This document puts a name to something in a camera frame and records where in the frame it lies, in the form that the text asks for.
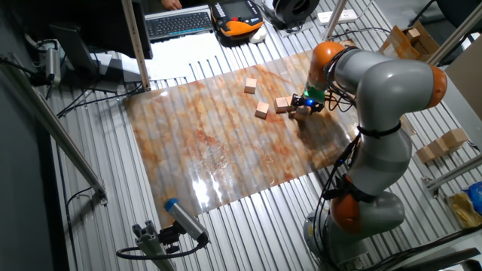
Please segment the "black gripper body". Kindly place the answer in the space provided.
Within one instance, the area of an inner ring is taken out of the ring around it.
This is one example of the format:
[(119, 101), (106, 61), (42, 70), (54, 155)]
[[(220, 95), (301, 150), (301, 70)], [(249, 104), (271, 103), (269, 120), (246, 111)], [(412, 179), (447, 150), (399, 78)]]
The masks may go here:
[(317, 102), (315, 99), (303, 96), (303, 105), (306, 108), (310, 108), (312, 111), (313, 106), (323, 106), (322, 102)]

